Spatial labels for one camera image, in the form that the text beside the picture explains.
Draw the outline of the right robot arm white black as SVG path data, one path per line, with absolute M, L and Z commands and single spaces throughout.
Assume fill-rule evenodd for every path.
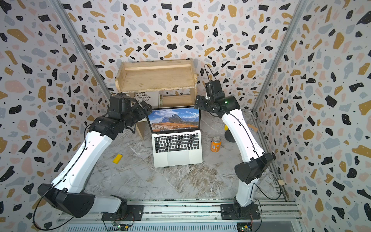
M 233 212 L 242 218 L 253 209 L 253 195 L 257 182 L 271 164 L 271 153 L 265 153 L 255 140 L 243 117 L 240 105 L 234 96 L 226 96 L 220 81 L 214 80 L 205 84 L 206 96 L 198 95 L 195 109 L 215 113 L 222 119 L 232 134 L 242 157 L 242 163 L 234 168 L 239 179 L 238 191 L 234 198 Z

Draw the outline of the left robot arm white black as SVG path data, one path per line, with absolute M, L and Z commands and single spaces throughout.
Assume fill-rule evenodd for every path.
M 51 184 L 42 184 L 38 194 L 55 209 L 75 218 L 88 213 L 105 213 L 117 219 L 126 216 L 126 199 L 97 196 L 83 190 L 107 147 L 125 129 L 135 132 L 135 124 L 151 113 L 152 107 L 145 101 L 137 102 L 125 93 L 112 94 L 107 113 L 87 127 L 84 142 L 71 161 Z

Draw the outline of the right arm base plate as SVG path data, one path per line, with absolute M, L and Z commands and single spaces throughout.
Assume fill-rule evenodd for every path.
M 258 220 L 261 219 L 260 210 L 257 204 L 251 203 L 241 207 L 238 203 L 220 205 L 222 220 Z

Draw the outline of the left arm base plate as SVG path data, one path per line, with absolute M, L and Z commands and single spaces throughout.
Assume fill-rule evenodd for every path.
M 125 205 L 116 213 L 103 213 L 102 221 L 140 221 L 142 220 L 144 205 Z

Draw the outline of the silver laptop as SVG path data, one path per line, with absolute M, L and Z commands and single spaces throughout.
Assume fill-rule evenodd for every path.
M 194 106 L 153 109 L 147 121 L 156 168 L 203 162 L 199 109 Z

